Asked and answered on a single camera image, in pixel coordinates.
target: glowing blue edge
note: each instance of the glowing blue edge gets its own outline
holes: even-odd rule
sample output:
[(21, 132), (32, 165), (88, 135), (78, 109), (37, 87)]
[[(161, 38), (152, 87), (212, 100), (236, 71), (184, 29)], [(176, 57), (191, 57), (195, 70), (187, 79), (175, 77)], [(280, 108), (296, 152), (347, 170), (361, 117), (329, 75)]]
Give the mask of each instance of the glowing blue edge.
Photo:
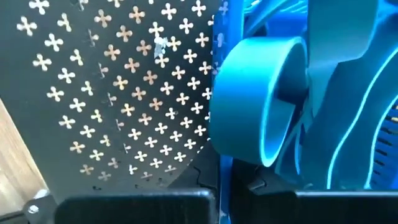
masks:
[[(305, 41), (303, 41), (303, 39), (301, 37), (295, 37), (295, 38), (291, 38), (285, 45), (285, 48), (289, 48), (289, 53), (291, 51), (291, 49), (295, 46), (295, 44), (302, 44), (303, 49), (305, 54), (307, 54), (307, 45), (305, 43)], [(280, 70), (274, 70), (274, 74), (272, 74), (272, 79), (269, 82), (269, 86), (276, 86), (279, 75), (283, 69), (284, 69), (284, 63), (286, 58), (284, 58), (283, 60), (281, 60), (277, 66), (277, 68), (280, 68)], [(271, 157), (271, 158), (267, 158), (266, 157), (266, 153), (265, 153), (265, 137), (266, 137), (266, 129), (267, 129), (267, 119), (268, 119), (268, 113), (269, 113), (269, 108), (270, 108), (270, 103), (273, 100), (274, 96), (273, 95), (267, 95), (267, 98), (265, 99), (266, 104), (264, 105), (264, 110), (262, 111), (262, 120), (261, 120), (261, 130), (260, 130), (260, 160), (262, 165), (266, 166), (266, 167), (270, 167), (277, 159), (280, 150), (282, 149), (283, 144), (281, 144), (278, 148), (278, 150), (276, 150), (275, 154)]]
[[(383, 65), (382, 65), (382, 66), (379, 68), (379, 70), (377, 71), (376, 75), (373, 77), (372, 82), (369, 84), (368, 89), (366, 90), (366, 92), (365, 92), (365, 94), (364, 94), (364, 96), (363, 96), (361, 105), (360, 105), (360, 107), (359, 107), (359, 110), (358, 110), (357, 113), (356, 113), (356, 116), (355, 116), (353, 122), (350, 124), (349, 128), (348, 128), (347, 131), (345, 132), (345, 134), (344, 134), (343, 138), (341, 139), (340, 143), (337, 145), (336, 150), (334, 151), (333, 156), (332, 156), (332, 158), (331, 158), (331, 162), (330, 162), (329, 168), (328, 168), (328, 177), (327, 177), (327, 181), (326, 181), (326, 188), (327, 188), (327, 189), (330, 189), (330, 188), (331, 188), (331, 178), (332, 178), (332, 173), (333, 173), (333, 169), (334, 169), (334, 166), (335, 166), (336, 158), (337, 158), (337, 156), (338, 156), (338, 154), (339, 154), (339, 152), (340, 152), (341, 147), (342, 147), (343, 144), (345, 143), (347, 137), (349, 136), (350, 132), (352, 131), (352, 129), (354, 128), (356, 122), (358, 121), (359, 116), (361, 115), (362, 110), (363, 110), (363, 108), (364, 108), (364, 106), (365, 106), (366, 99), (368, 98), (369, 93), (370, 93), (370, 91), (371, 91), (371, 89), (372, 89), (374, 83), (376, 82), (377, 78), (379, 78), (379, 75), (383, 72), (384, 68), (388, 65), (388, 63), (391, 61), (391, 59), (392, 59), (393, 57), (395, 57), (395, 56), (398, 57), (397, 54), (398, 54), (398, 48), (395, 48), (395, 50), (388, 56), (388, 58), (386, 59), (386, 61), (383, 63)], [(377, 138), (377, 134), (378, 134), (379, 130), (380, 130), (380, 129), (375, 130), (376, 138)], [(372, 160), (371, 160), (371, 169), (369, 170), (368, 178), (367, 178), (366, 184), (365, 184), (365, 186), (364, 186), (365, 188), (366, 188), (366, 187), (369, 187), (368, 185), (369, 185), (369, 183), (370, 183), (370, 178), (371, 178), (371, 174), (372, 174), (372, 171), (373, 171), (373, 158), (374, 158), (374, 155), (372, 154), (372, 156), (371, 156), (371, 159), (372, 159)]]
[(372, 153), (371, 153), (371, 159), (370, 159), (370, 169), (369, 169), (369, 172), (368, 172), (368, 178), (366, 179), (366, 182), (365, 182), (365, 186), (364, 186), (365, 189), (371, 189), (370, 183), (371, 183), (372, 172), (373, 172), (374, 150), (375, 150), (375, 147), (376, 147), (377, 137), (379, 136), (379, 131), (381, 129), (383, 121), (385, 120), (388, 112), (390, 112), (392, 106), (395, 105), (397, 100), (398, 100), (398, 95), (394, 98), (394, 100), (388, 106), (387, 110), (384, 112), (383, 116), (380, 118), (379, 124), (377, 125), (377, 128), (376, 128), (376, 132), (374, 133), (373, 141), (372, 141), (372, 151), (371, 151)]

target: screw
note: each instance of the screw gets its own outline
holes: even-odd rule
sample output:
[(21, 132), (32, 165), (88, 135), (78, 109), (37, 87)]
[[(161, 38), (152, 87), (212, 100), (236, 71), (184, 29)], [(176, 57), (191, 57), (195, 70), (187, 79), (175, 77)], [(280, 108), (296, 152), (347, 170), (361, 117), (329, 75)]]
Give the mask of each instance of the screw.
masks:
[(30, 214), (36, 214), (37, 212), (39, 212), (39, 208), (36, 205), (31, 205), (27, 212), (29, 212)]

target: perforated metal panel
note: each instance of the perforated metal panel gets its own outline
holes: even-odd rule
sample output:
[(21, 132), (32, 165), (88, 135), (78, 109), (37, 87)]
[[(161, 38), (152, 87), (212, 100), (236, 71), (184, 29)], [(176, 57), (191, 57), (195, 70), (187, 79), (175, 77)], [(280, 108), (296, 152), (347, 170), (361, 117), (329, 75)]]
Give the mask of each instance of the perforated metal panel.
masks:
[(200, 152), (217, 9), (210, 0), (2, 2), (0, 97), (58, 201), (167, 187)]

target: black metal panel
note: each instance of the black metal panel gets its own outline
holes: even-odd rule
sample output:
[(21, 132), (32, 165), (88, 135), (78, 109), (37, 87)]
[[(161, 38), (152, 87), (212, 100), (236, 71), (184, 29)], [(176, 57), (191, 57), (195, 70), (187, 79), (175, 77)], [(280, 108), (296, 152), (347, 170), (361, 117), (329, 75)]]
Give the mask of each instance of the black metal panel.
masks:
[(0, 224), (28, 224), (28, 221), (22, 212), (16, 212), (1, 216)]
[(53, 224), (57, 208), (51, 195), (28, 201), (22, 209), (29, 224)]
[(396, 191), (301, 190), (302, 187), (290, 185), (265, 167), (235, 161), (233, 168), (230, 203), (233, 224), (398, 221)]
[[(2, 2), (1, 99), (58, 202), (93, 189), (167, 187), (207, 141), (218, 2), (72, 2)], [(164, 65), (154, 58), (156, 24), (160, 37), (179, 41), (165, 48)]]
[(212, 224), (214, 200), (208, 190), (166, 190), (134, 195), (78, 197), (63, 202), (56, 224)]

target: wooden floor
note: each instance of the wooden floor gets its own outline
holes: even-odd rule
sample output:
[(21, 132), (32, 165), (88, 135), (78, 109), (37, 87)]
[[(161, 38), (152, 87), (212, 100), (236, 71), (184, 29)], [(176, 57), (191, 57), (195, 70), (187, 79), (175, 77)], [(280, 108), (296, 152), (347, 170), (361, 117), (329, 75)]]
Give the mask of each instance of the wooden floor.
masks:
[(46, 188), (0, 99), (0, 215), (21, 210), (37, 191)]

